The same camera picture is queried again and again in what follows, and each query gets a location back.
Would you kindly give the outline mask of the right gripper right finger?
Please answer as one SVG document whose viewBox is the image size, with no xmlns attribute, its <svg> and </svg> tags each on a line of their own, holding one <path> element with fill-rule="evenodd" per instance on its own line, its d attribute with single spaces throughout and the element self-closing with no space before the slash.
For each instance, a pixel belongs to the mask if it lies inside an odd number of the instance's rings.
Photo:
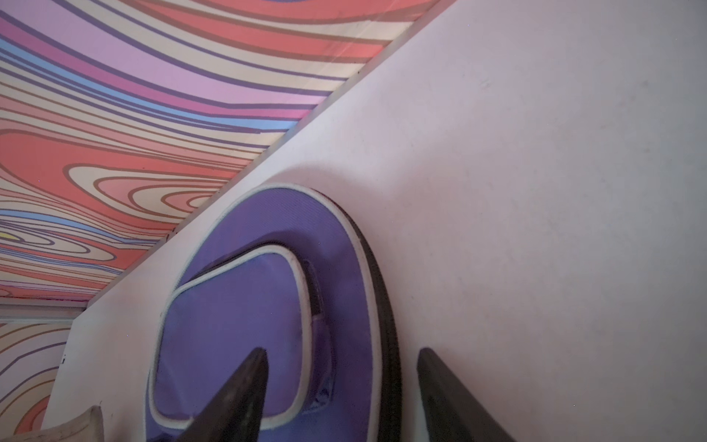
<svg viewBox="0 0 707 442">
<path fill-rule="evenodd" d="M 430 441 L 515 441 L 433 349 L 420 350 L 417 374 Z"/>
</svg>

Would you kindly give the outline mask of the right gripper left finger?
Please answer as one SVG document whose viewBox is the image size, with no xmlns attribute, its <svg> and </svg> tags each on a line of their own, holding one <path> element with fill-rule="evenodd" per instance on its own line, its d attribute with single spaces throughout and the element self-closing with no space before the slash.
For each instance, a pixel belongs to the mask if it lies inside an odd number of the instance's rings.
<svg viewBox="0 0 707 442">
<path fill-rule="evenodd" d="M 265 349 L 253 349 L 178 442 L 257 441 L 269 377 Z"/>
</svg>

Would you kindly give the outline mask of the purple paddle case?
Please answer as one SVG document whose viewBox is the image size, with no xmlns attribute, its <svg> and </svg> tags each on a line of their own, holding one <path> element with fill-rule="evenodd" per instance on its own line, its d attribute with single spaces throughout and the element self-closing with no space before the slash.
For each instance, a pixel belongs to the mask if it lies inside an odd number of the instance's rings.
<svg viewBox="0 0 707 442">
<path fill-rule="evenodd" d="M 363 233 L 323 193 L 267 184 L 211 226 L 160 316 L 145 437 L 176 440 L 256 348 L 261 441 L 397 441 L 401 359 Z"/>
</svg>

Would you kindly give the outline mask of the beige canvas tote bag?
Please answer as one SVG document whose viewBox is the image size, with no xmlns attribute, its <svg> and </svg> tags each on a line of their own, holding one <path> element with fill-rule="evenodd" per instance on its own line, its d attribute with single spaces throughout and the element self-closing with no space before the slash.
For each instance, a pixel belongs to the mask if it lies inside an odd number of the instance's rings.
<svg viewBox="0 0 707 442">
<path fill-rule="evenodd" d="M 57 427 L 3 438 L 2 442 L 103 442 L 105 440 L 101 407 L 86 412 Z"/>
</svg>

